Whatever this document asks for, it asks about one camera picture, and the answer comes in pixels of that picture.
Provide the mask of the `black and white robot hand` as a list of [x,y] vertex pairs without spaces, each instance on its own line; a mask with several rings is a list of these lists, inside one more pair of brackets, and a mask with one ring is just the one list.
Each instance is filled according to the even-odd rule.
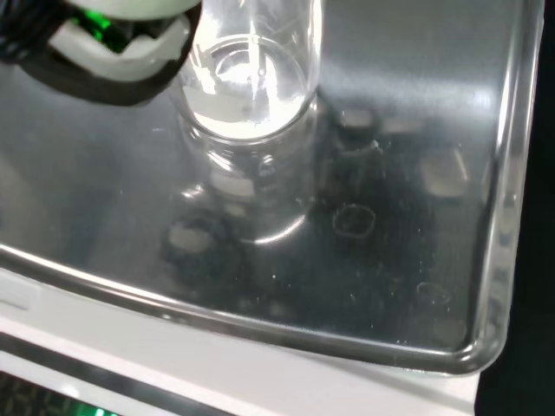
[[200,1],[3,1],[1,63],[84,101],[132,107],[177,76]]

